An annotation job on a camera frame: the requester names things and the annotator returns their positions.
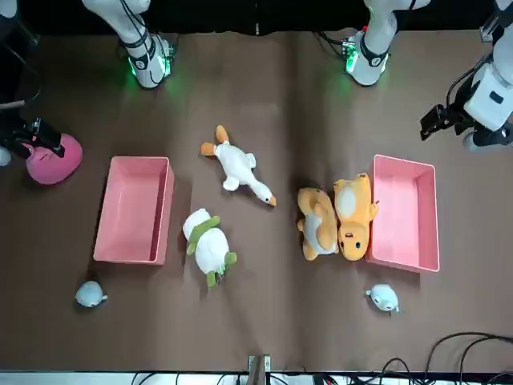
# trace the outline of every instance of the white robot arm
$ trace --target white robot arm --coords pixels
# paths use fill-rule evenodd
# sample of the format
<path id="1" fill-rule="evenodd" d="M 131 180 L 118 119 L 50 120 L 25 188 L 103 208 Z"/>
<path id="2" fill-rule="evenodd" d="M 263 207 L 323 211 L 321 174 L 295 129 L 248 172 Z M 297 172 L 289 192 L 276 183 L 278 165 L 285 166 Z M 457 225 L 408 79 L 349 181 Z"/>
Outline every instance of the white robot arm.
<path id="1" fill-rule="evenodd" d="M 171 72 L 174 48 L 150 34 L 141 13 L 150 0 L 82 0 L 83 5 L 105 20 L 118 34 L 129 54 L 132 72 L 144 88 L 157 87 Z"/>
<path id="2" fill-rule="evenodd" d="M 456 135 L 468 128 L 463 143 L 471 151 L 513 145 L 513 0 L 495 0 L 495 14 L 481 28 L 483 41 L 503 29 L 493 52 L 457 79 L 438 104 L 421 119 L 421 138 L 454 126 Z M 463 81 L 450 101 L 453 88 Z"/>
<path id="3" fill-rule="evenodd" d="M 398 31 L 396 10 L 416 10 L 430 0 L 364 0 L 370 12 L 366 31 L 360 30 L 347 39 L 353 47 L 345 69 L 362 86 L 375 84 L 386 67 L 389 49 Z"/>

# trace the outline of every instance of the black background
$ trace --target black background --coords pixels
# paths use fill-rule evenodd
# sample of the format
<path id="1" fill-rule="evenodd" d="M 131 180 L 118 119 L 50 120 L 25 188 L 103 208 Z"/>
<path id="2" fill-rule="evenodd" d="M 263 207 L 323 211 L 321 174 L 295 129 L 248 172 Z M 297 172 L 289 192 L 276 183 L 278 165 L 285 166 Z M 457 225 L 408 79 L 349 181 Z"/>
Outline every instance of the black background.
<path id="1" fill-rule="evenodd" d="M 477 29 L 491 15 L 493 0 L 433 0 L 410 12 L 397 12 L 408 30 Z M 22 0 L 21 15 L 40 34 L 112 34 L 80 0 Z M 277 30 L 340 30 L 369 21 L 363 0 L 151 0 L 144 18 L 163 32 L 261 34 Z"/>

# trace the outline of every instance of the pink object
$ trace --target pink object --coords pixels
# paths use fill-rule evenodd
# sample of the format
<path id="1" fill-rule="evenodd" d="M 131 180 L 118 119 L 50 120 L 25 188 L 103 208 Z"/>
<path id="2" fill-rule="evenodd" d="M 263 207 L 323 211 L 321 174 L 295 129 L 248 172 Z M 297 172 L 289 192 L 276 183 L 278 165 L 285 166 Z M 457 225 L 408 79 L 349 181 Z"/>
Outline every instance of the pink object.
<path id="1" fill-rule="evenodd" d="M 438 271 L 434 167 L 376 155 L 371 171 L 378 214 L 366 260 L 415 272 Z"/>
<path id="2" fill-rule="evenodd" d="M 93 255 L 96 261 L 164 263 L 174 179 L 168 158 L 112 158 Z"/>
<path id="3" fill-rule="evenodd" d="M 51 150 L 31 147 L 32 155 L 26 160 L 26 169 L 32 179 L 40 184 L 56 184 L 69 177 L 82 161 L 82 148 L 73 136 L 62 134 L 61 145 L 64 157 L 59 158 Z"/>

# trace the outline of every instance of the plush toy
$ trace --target plush toy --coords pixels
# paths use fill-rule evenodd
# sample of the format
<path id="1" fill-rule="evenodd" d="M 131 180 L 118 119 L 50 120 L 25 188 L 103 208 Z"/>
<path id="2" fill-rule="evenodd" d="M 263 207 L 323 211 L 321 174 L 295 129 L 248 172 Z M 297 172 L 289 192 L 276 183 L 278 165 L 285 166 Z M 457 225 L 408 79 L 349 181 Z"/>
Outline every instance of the plush toy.
<path id="1" fill-rule="evenodd" d="M 370 222 L 378 212 L 378 205 L 371 203 L 370 179 L 358 174 L 355 180 L 338 180 L 335 190 L 335 210 L 341 222 L 338 242 L 344 257 L 357 261 L 367 251 Z"/>
<path id="2" fill-rule="evenodd" d="M 319 188 L 302 188 L 297 194 L 297 204 L 305 215 L 305 219 L 297 222 L 305 237 L 305 258 L 313 261 L 319 254 L 338 253 L 337 218 L 328 194 Z"/>
<path id="3" fill-rule="evenodd" d="M 271 206 L 276 206 L 276 198 L 269 188 L 258 181 L 252 170 L 257 166 L 257 160 L 251 153 L 246 154 L 240 148 L 230 144 L 228 134 L 223 126 L 217 126 L 216 138 L 220 144 L 205 142 L 201 145 L 201 154 L 217 156 L 223 166 L 226 180 L 223 188 L 235 191 L 239 185 L 248 185 L 258 198 Z"/>
<path id="4" fill-rule="evenodd" d="M 98 282 L 87 281 L 77 290 L 75 299 L 84 307 L 95 307 L 106 301 L 107 295 L 103 295 L 102 287 Z"/>
<path id="5" fill-rule="evenodd" d="M 207 275 L 208 287 L 221 281 L 228 265 L 236 262 L 237 255 L 230 252 L 224 233 L 216 226 L 219 217 L 210 217 L 205 209 L 189 215 L 183 231 L 188 241 L 187 255 L 195 255 L 200 270 Z"/>
<path id="6" fill-rule="evenodd" d="M 396 293 L 387 284 L 374 285 L 366 295 L 372 299 L 379 310 L 399 312 L 399 299 Z"/>

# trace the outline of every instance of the green scarf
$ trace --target green scarf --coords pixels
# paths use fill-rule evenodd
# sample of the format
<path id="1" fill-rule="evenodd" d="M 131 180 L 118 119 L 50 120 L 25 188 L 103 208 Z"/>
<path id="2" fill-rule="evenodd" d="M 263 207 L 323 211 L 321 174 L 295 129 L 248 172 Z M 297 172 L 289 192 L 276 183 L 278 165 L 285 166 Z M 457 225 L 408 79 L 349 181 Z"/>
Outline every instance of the green scarf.
<path id="1" fill-rule="evenodd" d="M 214 216 L 210 219 L 207 219 L 205 222 L 200 223 L 199 225 L 194 226 L 192 229 L 191 236 L 189 237 L 189 244 L 187 246 L 187 255 L 193 255 L 196 251 L 196 247 L 198 245 L 198 241 L 201 236 L 205 234 L 210 229 L 216 227 L 221 222 L 221 219 L 218 216 Z"/>

